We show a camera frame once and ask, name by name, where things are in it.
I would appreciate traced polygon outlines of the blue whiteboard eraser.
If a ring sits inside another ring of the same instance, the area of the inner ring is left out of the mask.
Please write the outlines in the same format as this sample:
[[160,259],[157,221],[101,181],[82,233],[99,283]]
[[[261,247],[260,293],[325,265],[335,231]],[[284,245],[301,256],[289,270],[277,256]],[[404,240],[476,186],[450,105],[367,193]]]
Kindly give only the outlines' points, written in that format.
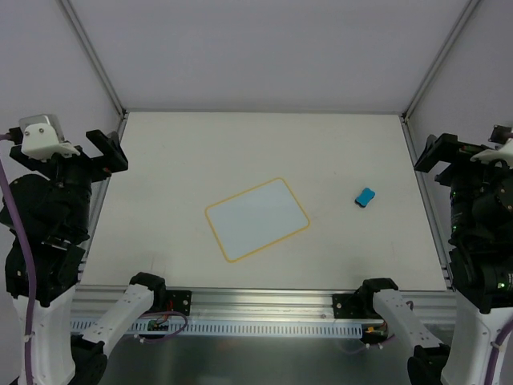
[[371,188],[364,188],[355,198],[354,203],[360,208],[366,208],[375,198],[376,192]]

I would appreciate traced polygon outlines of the yellow framed whiteboard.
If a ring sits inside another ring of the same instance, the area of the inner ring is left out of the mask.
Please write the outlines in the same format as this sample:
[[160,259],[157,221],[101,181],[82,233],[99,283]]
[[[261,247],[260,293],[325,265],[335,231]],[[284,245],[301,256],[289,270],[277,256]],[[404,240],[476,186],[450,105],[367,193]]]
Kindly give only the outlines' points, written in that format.
[[287,181],[268,180],[204,210],[228,263],[236,263],[310,227],[310,219]]

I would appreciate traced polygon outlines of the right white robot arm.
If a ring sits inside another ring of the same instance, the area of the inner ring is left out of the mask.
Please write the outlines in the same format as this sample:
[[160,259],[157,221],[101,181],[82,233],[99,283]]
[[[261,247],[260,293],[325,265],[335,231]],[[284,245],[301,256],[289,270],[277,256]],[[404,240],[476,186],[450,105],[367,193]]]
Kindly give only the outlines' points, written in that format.
[[389,278],[365,280],[358,308],[390,327],[412,384],[496,384],[512,333],[512,130],[495,126],[485,145],[429,136],[414,169],[442,162],[435,180],[450,189],[451,344],[427,330]]

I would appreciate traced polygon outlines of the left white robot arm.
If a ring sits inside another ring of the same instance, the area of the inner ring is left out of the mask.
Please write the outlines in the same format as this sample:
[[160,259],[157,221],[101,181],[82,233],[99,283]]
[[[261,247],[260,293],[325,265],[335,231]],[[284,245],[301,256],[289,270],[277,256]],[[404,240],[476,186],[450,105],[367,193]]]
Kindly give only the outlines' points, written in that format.
[[86,136],[98,156],[88,156],[49,124],[2,135],[12,144],[10,157],[27,169],[24,176],[1,181],[1,223],[14,235],[6,291],[22,325],[19,384],[99,383],[130,326],[167,304],[165,280],[138,273],[98,322],[71,333],[71,303],[90,237],[92,185],[128,168],[116,132],[93,130]]

